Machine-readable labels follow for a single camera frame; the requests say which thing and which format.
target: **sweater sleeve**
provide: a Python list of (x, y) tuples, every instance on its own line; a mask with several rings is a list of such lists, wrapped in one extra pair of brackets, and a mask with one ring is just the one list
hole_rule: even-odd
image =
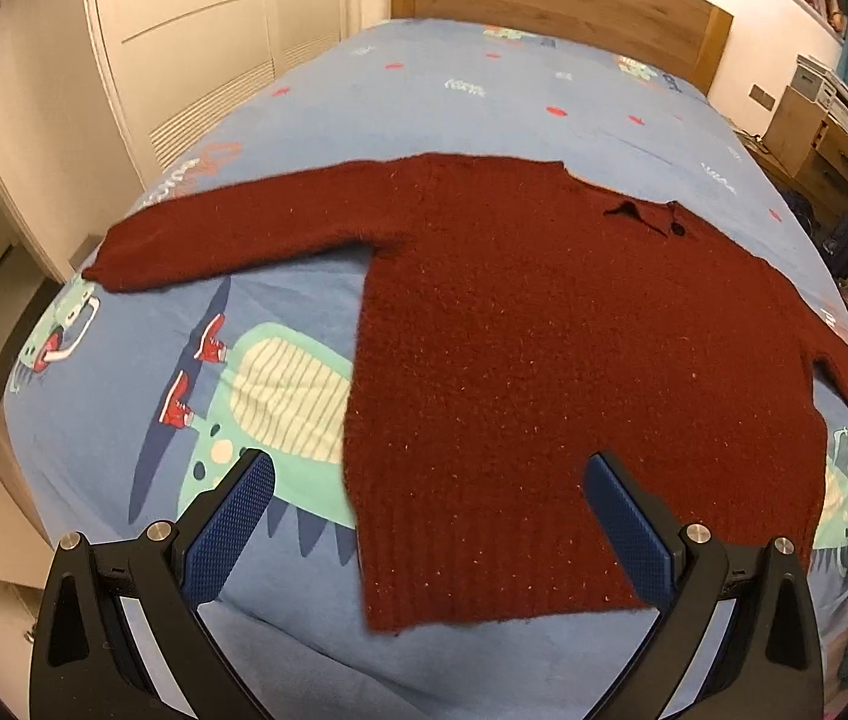
[(139, 292), (410, 231), (430, 170), (421, 157), (348, 162), (149, 206), (115, 224), (83, 273)]
[(771, 268), (771, 290), (782, 316), (795, 324), (801, 357), (809, 375), (814, 364), (823, 365), (840, 396), (848, 405), (848, 345), (804, 302), (785, 276)]

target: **red sneaker print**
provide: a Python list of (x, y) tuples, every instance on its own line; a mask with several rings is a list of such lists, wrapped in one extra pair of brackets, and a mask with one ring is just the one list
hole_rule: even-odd
[(40, 373), (44, 368), (48, 367), (50, 363), (44, 359), (44, 355), (48, 352), (56, 352), (59, 348), (61, 348), (61, 339), (64, 338), (64, 333), (61, 329), (56, 328), (51, 336), (48, 337), (47, 341), (44, 341), (44, 346), (41, 347), (41, 351), (37, 353), (37, 357), (34, 358), (34, 373)]
[(187, 394), (188, 386), (191, 384), (187, 374), (181, 370), (178, 371), (178, 378), (168, 389), (168, 394), (164, 398), (164, 408), (157, 418), (157, 421), (163, 425), (171, 425), (173, 428), (181, 430), (191, 424), (191, 418), (194, 412), (189, 409), (183, 402), (183, 397)]
[(211, 322), (207, 323), (205, 331), (200, 336), (200, 343), (194, 353), (195, 360), (202, 362), (224, 362), (227, 355), (227, 347), (218, 341), (218, 332), (224, 325), (224, 314), (218, 314)]

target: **red sweater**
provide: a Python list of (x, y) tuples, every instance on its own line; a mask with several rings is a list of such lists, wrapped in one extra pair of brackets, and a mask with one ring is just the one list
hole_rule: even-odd
[(149, 207), (85, 278), (133, 292), (374, 247), (344, 423), (368, 624), (635, 605), (581, 496), (608, 447), (684, 522), (811, 551), (848, 346), (677, 203), (560, 163), (428, 154)]

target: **wardrobe vent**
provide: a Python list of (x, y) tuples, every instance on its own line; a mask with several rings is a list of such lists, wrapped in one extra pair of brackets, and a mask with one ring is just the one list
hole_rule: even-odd
[(161, 170), (167, 170), (181, 153), (238, 105), (274, 80), (274, 63), (264, 62), (188, 105), (151, 133), (151, 143)]
[(284, 59), (288, 64), (288, 70), (291, 70), (297, 65), (302, 65), (309, 59), (314, 59), (317, 55), (321, 55), (330, 47), (334, 47), (341, 42), (341, 35), (333, 32), (329, 35), (321, 35), (320, 38), (309, 40), (307, 43), (299, 43), (292, 49), (284, 52)]

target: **bed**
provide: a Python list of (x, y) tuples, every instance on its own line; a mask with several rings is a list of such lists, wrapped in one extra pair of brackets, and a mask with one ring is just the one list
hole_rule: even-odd
[[(353, 159), (562, 160), (624, 194), (680, 199), (782, 271), (848, 342), (848, 314), (813, 245), (707, 103), (728, 14), (703, 0), (393, 0), (393, 15), (231, 113), (134, 210)], [(45, 529), (51, 539), (137, 536), (214, 485), (248, 442), (320, 461), (314, 488), (331, 493), (275, 499), (221, 599), (202, 607), (275, 716), (579, 718), (653, 611), (397, 636), (363, 624), (339, 443), (368, 257), (351, 247), (142, 295), (76, 276), (21, 350), (5, 396)], [(240, 365), (216, 357), (209, 337)], [(282, 355), (296, 365), (282, 367)], [(256, 403), (231, 391), (240, 376), (256, 377)], [(162, 416), (183, 391), (195, 416), (176, 427)], [(814, 403), (830, 435), (810, 573), (826, 645), (848, 626), (848, 408), (821, 380)], [(139, 610), (125, 608), (162, 698), (185, 709)], [(721, 604), (670, 710), (693, 699), (729, 613)]]

